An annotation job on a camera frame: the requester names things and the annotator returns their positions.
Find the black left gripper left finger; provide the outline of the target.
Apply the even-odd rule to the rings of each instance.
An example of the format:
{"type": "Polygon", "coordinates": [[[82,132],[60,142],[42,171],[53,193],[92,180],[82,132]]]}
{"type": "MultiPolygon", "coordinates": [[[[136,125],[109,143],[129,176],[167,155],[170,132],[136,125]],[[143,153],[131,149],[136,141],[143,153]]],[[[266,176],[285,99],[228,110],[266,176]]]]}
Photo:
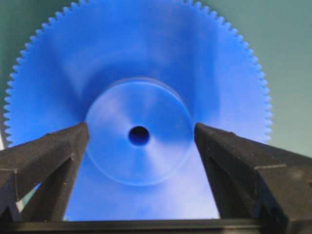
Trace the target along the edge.
{"type": "Polygon", "coordinates": [[[0,153],[0,220],[62,221],[88,142],[86,123],[0,153]]]}

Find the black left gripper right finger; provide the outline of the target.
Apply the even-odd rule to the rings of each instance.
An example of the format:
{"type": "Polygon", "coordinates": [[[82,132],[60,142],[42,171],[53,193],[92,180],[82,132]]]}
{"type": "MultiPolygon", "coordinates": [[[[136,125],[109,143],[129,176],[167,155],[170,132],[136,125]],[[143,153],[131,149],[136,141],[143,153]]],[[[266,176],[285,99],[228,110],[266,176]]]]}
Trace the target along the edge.
{"type": "Polygon", "coordinates": [[[312,160],[202,123],[195,143],[221,218],[255,218],[270,233],[312,231],[312,160]]]}

